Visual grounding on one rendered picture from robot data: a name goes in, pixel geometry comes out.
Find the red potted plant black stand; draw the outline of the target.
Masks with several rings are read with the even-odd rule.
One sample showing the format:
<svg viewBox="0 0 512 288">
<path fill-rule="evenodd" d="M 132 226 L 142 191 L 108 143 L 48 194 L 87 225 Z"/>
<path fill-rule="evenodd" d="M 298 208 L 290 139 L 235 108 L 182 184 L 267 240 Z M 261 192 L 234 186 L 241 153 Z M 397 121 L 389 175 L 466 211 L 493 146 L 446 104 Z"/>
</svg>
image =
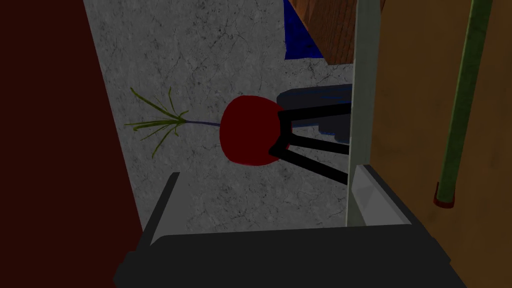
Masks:
<svg viewBox="0 0 512 288">
<path fill-rule="evenodd" d="M 282 160 L 347 185 L 346 172 L 291 151 L 289 146 L 348 155 L 349 145 L 294 134 L 293 122 L 348 115 L 351 109 L 350 103 L 336 103 L 285 110 L 267 98 L 240 95 L 227 105 L 219 123 L 204 124 L 219 127 L 221 149 L 233 163 L 265 166 Z"/>
</svg>

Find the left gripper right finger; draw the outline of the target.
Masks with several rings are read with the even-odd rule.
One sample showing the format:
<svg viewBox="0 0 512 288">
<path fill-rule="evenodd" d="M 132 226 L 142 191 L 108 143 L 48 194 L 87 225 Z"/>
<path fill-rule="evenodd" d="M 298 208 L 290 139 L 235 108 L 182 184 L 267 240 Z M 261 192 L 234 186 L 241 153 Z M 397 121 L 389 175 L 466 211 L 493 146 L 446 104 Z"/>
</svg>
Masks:
<svg viewBox="0 0 512 288">
<path fill-rule="evenodd" d="M 368 165 L 356 166 L 351 192 L 367 226 L 411 223 L 370 172 Z"/>
</svg>

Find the brown door leaf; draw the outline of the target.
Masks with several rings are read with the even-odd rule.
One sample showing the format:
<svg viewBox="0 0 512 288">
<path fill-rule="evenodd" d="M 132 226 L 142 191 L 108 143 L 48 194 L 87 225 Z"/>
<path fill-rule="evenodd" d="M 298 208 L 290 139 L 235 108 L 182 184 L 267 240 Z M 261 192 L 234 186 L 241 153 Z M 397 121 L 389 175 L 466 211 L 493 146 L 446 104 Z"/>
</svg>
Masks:
<svg viewBox="0 0 512 288">
<path fill-rule="evenodd" d="M 470 5 L 385 0 L 369 163 L 467 288 L 512 288 L 512 0 L 492 0 L 454 207 L 433 202 Z"/>
</svg>

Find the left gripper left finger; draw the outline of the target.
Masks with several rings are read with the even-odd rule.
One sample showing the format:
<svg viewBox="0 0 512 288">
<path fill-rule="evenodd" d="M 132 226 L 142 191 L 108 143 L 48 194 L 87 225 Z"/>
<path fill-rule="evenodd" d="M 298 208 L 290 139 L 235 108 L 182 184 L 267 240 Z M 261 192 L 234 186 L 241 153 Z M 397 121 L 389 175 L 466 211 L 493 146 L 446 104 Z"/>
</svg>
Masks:
<svg viewBox="0 0 512 288">
<path fill-rule="evenodd" d="M 187 183 L 180 173 L 172 173 L 140 237 L 140 245 L 149 247 L 164 236 L 184 235 L 188 219 Z"/>
</svg>

